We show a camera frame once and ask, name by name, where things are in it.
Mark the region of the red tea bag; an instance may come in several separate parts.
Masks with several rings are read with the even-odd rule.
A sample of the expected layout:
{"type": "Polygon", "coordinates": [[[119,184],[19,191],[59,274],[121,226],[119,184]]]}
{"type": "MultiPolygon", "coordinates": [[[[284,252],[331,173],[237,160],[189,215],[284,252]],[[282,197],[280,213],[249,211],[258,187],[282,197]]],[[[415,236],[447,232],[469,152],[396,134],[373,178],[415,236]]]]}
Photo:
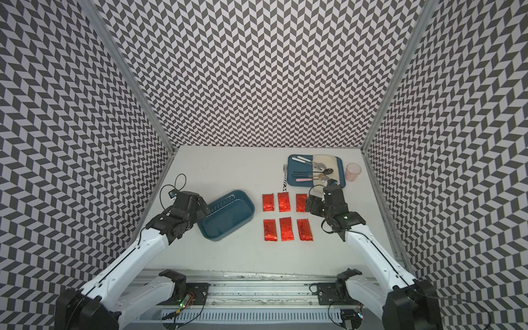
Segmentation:
{"type": "Polygon", "coordinates": [[[278,194],[279,212],[288,213],[291,211],[290,195],[288,192],[279,192],[278,194]]]}
{"type": "Polygon", "coordinates": [[[306,212],[307,194],[296,194],[296,211],[297,213],[306,212]]]}
{"type": "Polygon", "coordinates": [[[275,219],[265,219],[263,221],[265,241],[278,241],[275,219]]]}
{"type": "Polygon", "coordinates": [[[262,195],[263,212],[274,212],[274,194],[263,194],[262,195]]]}
{"type": "Polygon", "coordinates": [[[291,217],[284,217],[279,219],[280,223],[280,237],[282,241],[293,241],[294,231],[291,217]]]}
{"type": "Polygon", "coordinates": [[[298,235],[301,241],[313,241],[312,229],[308,219],[298,219],[297,221],[298,235]]]}

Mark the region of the teal storage box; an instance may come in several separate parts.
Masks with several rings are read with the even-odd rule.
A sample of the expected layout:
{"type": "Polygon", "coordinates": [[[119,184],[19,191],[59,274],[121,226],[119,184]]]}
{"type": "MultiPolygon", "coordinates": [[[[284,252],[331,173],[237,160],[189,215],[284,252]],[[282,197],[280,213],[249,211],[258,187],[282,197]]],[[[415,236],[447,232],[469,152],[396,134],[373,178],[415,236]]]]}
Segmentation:
{"type": "Polygon", "coordinates": [[[220,241],[252,220],[255,206],[241,190],[232,191],[208,205],[211,213],[198,221],[204,238],[220,241]]]}

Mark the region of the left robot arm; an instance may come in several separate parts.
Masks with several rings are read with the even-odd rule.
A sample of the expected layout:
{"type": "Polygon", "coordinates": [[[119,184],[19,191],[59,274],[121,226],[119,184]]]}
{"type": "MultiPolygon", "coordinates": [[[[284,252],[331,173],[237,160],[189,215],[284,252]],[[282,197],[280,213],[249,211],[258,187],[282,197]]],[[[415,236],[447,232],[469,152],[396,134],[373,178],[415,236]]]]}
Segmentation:
{"type": "Polygon", "coordinates": [[[124,291],[144,267],[194,224],[210,214],[195,192],[176,193],[174,203],[141,230],[126,251],[80,289],[68,289],[56,300],[55,329],[123,329],[158,303],[176,300],[182,308],[191,301],[186,276],[164,270],[140,289],[124,291]]]}

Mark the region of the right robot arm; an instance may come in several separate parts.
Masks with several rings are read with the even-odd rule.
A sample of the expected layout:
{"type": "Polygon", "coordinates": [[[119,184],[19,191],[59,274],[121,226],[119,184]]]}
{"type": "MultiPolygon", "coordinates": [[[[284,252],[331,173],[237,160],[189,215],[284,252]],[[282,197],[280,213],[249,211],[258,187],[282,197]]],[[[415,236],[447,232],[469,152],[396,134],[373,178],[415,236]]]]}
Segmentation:
{"type": "Polygon", "coordinates": [[[428,280],[418,280],[379,243],[364,218],[349,210],[341,185],[330,180],[319,195],[308,195],[305,209],[362,257],[374,280],[357,269],[339,277],[346,294],[374,313],[385,329],[442,329],[436,289],[428,280]]]}

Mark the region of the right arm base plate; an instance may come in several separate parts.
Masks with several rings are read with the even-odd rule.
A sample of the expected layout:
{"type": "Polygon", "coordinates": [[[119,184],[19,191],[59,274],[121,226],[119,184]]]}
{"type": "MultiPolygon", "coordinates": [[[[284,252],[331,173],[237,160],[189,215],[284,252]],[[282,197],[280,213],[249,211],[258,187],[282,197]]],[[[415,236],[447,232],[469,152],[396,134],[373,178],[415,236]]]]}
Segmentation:
{"type": "Polygon", "coordinates": [[[317,296],[318,303],[321,306],[345,305],[355,306],[360,302],[348,296],[344,291],[338,291],[335,283],[316,283],[311,291],[317,296]]]}

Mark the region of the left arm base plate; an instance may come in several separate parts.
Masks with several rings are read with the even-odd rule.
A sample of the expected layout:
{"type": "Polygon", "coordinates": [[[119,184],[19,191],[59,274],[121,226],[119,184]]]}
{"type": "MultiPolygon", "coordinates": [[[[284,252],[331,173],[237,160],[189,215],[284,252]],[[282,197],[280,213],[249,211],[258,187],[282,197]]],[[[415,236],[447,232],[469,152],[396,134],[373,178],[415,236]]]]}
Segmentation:
{"type": "Polygon", "coordinates": [[[168,300],[160,302],[160,306],[176,306],[183,302],[187,295],[192,298],[193,306],[203,306],[206,304],[210,289],[210,283],[188,283],[184,290],[175,288],[168,300]]]}

